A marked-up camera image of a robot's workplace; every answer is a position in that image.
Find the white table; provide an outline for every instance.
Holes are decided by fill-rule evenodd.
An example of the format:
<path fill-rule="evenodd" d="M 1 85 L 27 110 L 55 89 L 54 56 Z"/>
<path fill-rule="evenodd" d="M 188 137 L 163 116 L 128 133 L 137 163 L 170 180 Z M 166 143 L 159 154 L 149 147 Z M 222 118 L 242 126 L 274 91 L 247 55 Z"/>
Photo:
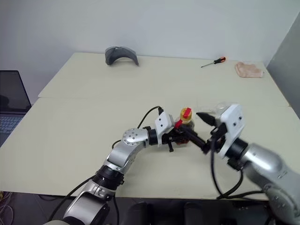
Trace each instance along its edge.
<path fill-rule="evenodd" d="M 100 168 L 111 144 L 125 130 L 136 127 L 151 107 L 161 105 L 177 117 L 182 107 L 189 106 L 195 112 L 201 105 L 230 98 L 243 105 L 246 127 L 241 137 L 279 153 L 300 173 L 297 150 L 300 122 L 267 72 L 264 78 L 246 79 L 235 74 L 231 61 L 207 67 L 205 73 L 196 66 L 205 60 L 152 57 L 142 57 L 141 67 L 121 62 L 107 67 L 96 63 L 102 57 L 73 55 L 41 92 L 41 98 L 0 149 L 0 190 L 66 195 Z M 85 79 L 79 75 L 80 68 L 88 70 Z M 169 81 L 178 91 L 171 93 L 162 81 Z M 144 125 L 153 124 L 156 117 L 157 113 L 151 113 Z M 207 139 L 211 127 L 197 118 L 195 123 L 196 132 Z M 216 171 L 224 191 L 239 176 L 219 158 Z M 258 188 L 245 179 L 237 193 L 253 189 Z M 173 153 L 167 147 L 142 150 L 117 191 L 117 196 L 125 197 L 215 198 L 216 195 L 209 157 L 191 143 Z"/>

